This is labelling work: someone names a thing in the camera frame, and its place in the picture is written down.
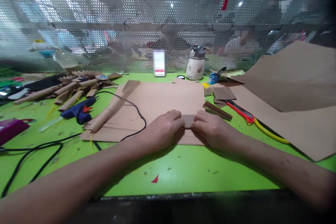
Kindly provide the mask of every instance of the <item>person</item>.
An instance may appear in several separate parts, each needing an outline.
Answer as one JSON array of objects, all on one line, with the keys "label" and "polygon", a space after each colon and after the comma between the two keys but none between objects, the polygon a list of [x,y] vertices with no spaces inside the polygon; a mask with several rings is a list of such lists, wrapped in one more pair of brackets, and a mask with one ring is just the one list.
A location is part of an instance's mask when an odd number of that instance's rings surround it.
[{"label": "person", "polygon": [[[168,111],[139,134],[26,185],[0,200],[2,222],[62,223],[131,162],[171,145],[183,126],[181,112]],[[209,146],[260,166],[311,206],[330,207],[335,173],[244,135],[205,111],[198,111],[191,128]]]}]

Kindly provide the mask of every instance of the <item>thermos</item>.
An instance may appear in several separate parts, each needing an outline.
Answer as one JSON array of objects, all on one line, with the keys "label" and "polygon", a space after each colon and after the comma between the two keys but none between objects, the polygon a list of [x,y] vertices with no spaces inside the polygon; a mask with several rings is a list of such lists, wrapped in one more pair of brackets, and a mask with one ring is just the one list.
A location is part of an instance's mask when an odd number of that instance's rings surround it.
[{"label": "thermos", "polygon": [[204,66],[205,48],[200,45],[193,45],[190,50],[190,58],[187,66],[186,77],[192,81],[198,81],[202,79]]}]

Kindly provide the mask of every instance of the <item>green table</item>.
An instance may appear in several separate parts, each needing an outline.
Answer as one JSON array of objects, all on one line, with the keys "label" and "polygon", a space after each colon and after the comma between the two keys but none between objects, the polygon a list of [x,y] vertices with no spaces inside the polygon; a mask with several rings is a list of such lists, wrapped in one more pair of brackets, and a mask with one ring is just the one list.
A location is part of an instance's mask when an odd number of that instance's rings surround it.
[{"label": "green table", "polygon": [[[171,82],[177,76],[176,73],[167,74],[167,77],[154,78],[149,73],[132,73],[116,80],[118,84],[127,80],[135,79],[144,82]],[[91,115],[98,115],[112,98],[112,95],[100,94],[100,99],[93,105],[94,111]],[[206,97],[205,100],[213,102],[213,96]],[[82,127],[76,120],[63,120],[43,133],[38,129],[46,125],[49,121],[58,118],[60,113],[57,109],[51,111],[55,106],[53,100],[47,100],[45,105],[42,102],[24,103],[14,106],[7,104],[0,107],[1,120],[9,118],[32,118],[36,122],[30,127],[5,144],[6,148],[26,148],[33,147],[44,142],[54,141],[82,132]],[[293,155],[304,157],[290,145],[284,145],[270,139],[259,131],[253,124],[248,126],[245,120],[228,106],[224,111],[233,116],[230,124],[260,141],[272,145],[280,150]],[[99,143],[102,148],[107,148],[114,143]],[[9,192],[26,185],[36,174],[42,164],[55,152],[57,147],[50,147],[39,150],[30,155],[21,166]],[[69,164],[82,157],[88,156],[98,150],[91,149],[89,142],[83,142],[79,137],[66,143],[60,153],[44,169],[42,175],[50,173],[66,164]],[[9,177],[11,176],[17,162],[22,157],[22,153],[9,153],[0,156],[0,190],[2,191]],[[336,156],[329,157],[317,164],[336,172]],[[159,175],[158,183],[151,183]],[[220,153],[214,149],[204,146],[172,146],[162,152],[149,155],[121,172],[102,191],[101,196],[134,196],[153,194],[175,194],[175,193],[198,193],[198,192],[218,192],[218,191],[244,191],[277,189],[283,187],[276,179],[272,178],[255,165],[246,160],[230,154]]]}]

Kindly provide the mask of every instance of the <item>black cable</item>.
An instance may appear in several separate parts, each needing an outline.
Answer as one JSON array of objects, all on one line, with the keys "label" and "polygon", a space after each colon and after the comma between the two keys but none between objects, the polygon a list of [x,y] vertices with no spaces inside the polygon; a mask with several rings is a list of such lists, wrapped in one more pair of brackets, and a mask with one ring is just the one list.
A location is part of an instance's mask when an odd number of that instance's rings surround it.
[{"label": "black cable", "polygon": [[[137,112],[138,112],[140,118],[141,118],[141,119],[144,121],[144,123],[145,123],[145,126],[144,126],[141,130],[139,130],[139,131],[137,131],[137,132],[135,132],[135,133],[133,133],[133,134],[131,134],[131,135],[125,136],[123,139],[120,140],[120,142],[121,142],[122,140],[125,140],[125,139],[128,138],[128,137],[131,137],[131,136],[133,136],[133,135],[136,135],[136,134],[140,133],[141,131],[143,131],[143,130],[147,127],[147,122],[146,122],[145,118],[141,115],[141,113],[140,113],[138,107],[137,107],[133,102],[131,102],[131,101],[129,101],[129,100],[126,100],[125,98],[122,98],[121,96],[119,96],[119,95],[117,95],[117,94],[114,94],[114,93],[112,93],[112,92],[109,92],[109,91],[100,91],[100,92],[96,93],[94,96],[96,96],[96,95],[98,95],[98,94],[100,94],[100,93],[109,93],[109,94],[112,94],[112,95],[118,97],[118,98],[121,99],[121,100],[124,100],[125,102],[130,103],[131,105],[133,105],[133,106],[136,108],[136,110],[137,110]],[[79,114],[80,114],[80,112],[83,110],[83,108],[84,108],[85,105],[86,105],[86,104],[84,103],[84,105],[78,110],[78,112],[77,112],[77,114],[76,114],[76,121],[77,121],[78,124],[80,124],[80,123],[78,122]]]},{"label": "black cable", "polygon": [[37,151],[37,150],[41,150],[41,149],[45,149],[45,148],[48,148],[48,147],[51,147],[51,146],[55,146],[55,145],[59,145],[59,148],[57,149],[57,151],[42,165],[42,167],[39,169],[39,171],[35,174],[35,176],[32,178],[32,180],[30,181],[33,182],[34,180],[37,179],[37,177],[41,174],[41,172],[43,171],[43,169],[48,165],[48,163],[60,152],[60,150],[62,149],[63,147],[63,144],[61,143],[62,141],[65,141],[65,140],[68,140],[72,137],[76,137],[78,135],[80,135],[81,133],[78,133],[78,134],[75,134],[75,135],[72,135],[72,136],[69,136],[69,137],[66,137],[66,138],[63,138],[61,140],[56,140],[56,141],[52,141],[52,142],[47,142],[47,143],[42,143],[38,146],[35,146],[34,148],[26,148],[26,149],[2,149],[1,152],[8,152],[8,151],[26,151],[26,150],[29,150],[28,152],[26,152],[23,157],[20,159],[20,161],[18,162],[18,164],[16,165],[15,169],[14,169],[14,172],[13,174],[11,175],[9,181],[7,182],[5,188],[3,189],[2,191],[2,194],[1,194],[1,198],[5,197],[8,193],[8,190],[12,184],[12,182],[14,181],[18,171],[19,171],[19,168],[22,164],[22,162],[24,161],[24,159],[30,154],[32,153],[33,151]]},{"label": "black cable", "polygon": [[[108,91],[101,91],[101,92],[98,92],[98,93],[95,94],[95,96],[96,96],[97,94],[100,94],[100,93],[110,93],[110,94],[112,94],[112,95],[118,97],[119,99],[124,100],[124,101],[130,103],[131,105],[133,105],[133,106],[136,108],[136,110],[137,110],[137,112],[138,112],[140,118],[141,118],[141,119],[144,121],[144,123],[145,123],[145,126],[144,126],[141,130],[139,130],[139,131],[137,131],[137,132],[135,132],[135,133],[133,133],[133,134],[131,134],[131,135],[125,136],[123,139],[120,140],[120,142],[121,142],[122,140],[125,140],[125,139],[128,138],[128,137],[131,137],[131,136],[133,136],[133,135],[136,135],[136,134],[140,133],[141,131],[143,131],[143,130],[147,127],[147,122],[146,122],[145,118],[141,115],[141,113],[140,113],[138,107],[137,107],[133,102],[128,101],[128,100],[126,100],[125,98],[122,98],[122,97],[120,97],[119,95],[114,94],[114,93],[111,93],[111,92],[108,92]],[[83,108],[84,108],[85,105],[86,105],[86,104],[84,104],[83,107],[80,108],[80,110],[78,111],[78,113],[77,113],[77,115],[76,115],[76,121],[77,121],[77,123],[78,123],[79,113],[80,113],[81,110],[83,110]],[[36,146],[36,147],[34,147],[34,148],[5,149],[5,148],[3,148],[3,147],[0,147],[0,152],[20,152],[20,151],[27,151],[27,152],[23,155],[23,157],[20,159],[20,161],[18,162],[18,164],[16,165],[16,168],[15,168],[13,174],[11,175],[11,177],[10,177],[9,181],[7,182],[7,184],[6,184],[5,188],[4,188],[4,190],[2,191],[1,198],[5,197],[5,196],[7,195],[8,190],[9,190],[9,188],[10,188],[12,182],[14,181],[14,179],[15,179],[15,177],[16,177],[18,171],[19,171],[19,168],[20,168],[22,162],[24,161],[24,159],[25,159],[30,153],[32,153],[32,152],[34,152],[34,151],[37,151],[37,150],[45,149],[45,148],[48,148],[48,147],[51,147],[51,146],[59,145],[59,148],[56,150],[56,152],[55,152],[55,153],[54,153],[54,154],[53,154],[53,155],[52,155],[52,156],[51,156],[51,157],[50,157],[50,158],[49,158],[49,159],[42,165],[42,167],[38,170],[38,172],[37,172],[37,173],[35,174],[35,176],[32,178],[32,180],[30,181],[30,183],[31,183],[31,182],[35,181],[35,180],[38,178],[38,176],[42,173],[42,171],[43,171],[44,168],[48,165],[48,163],[49,163],[49,162],[50,162],[50,161],[51,161],[51,160],[52,160],[52,159],[53,159],[53,158],[54,158],[54,157],[61,151],[61,149],[63,148],[63,143],[62,143],[62,142],[65,141],[65,140],[68,140],[68,139],[70,139],[70,138],[72,138],[72,137],[76,137],[76,136],[78,136],[78,135],[80,135],[80,134],[81,134],[81,133],[77,133],[77,134],[75,134],[75,135],[72,135],[72,136],[63,138],[63,139],[61,139],[61,140],[56,140],[56,141],[52,141],[52,142],[43,143],[43,144],[40,144],[40,145],[38,145],[38,146]],[[101,147],[99,146],[99,144],[98,144],[96,141],[94,141],[93,143],[94,143],[94,145],[97,147],[97,149],[98,149],[99,151],[101,151]]]}]

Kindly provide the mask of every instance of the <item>perforated metal sheet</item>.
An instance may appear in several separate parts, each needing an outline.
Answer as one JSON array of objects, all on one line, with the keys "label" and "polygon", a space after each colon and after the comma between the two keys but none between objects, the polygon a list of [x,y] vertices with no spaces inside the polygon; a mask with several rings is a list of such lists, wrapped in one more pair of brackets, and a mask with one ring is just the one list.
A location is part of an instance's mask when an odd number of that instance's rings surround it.
[{"label": "perforated metal sheet", "polygon": [[50,70],[27,51],[43,39],[101,71],[151,71],[152,50],[165,49],[174,71],[185,70],[190,45],[198,44],[212,50],[207,68],[247,70],[261,54],[328,27],[328,0],[229,0],[221,11],[223,1],[0,0],[0,61]]}]

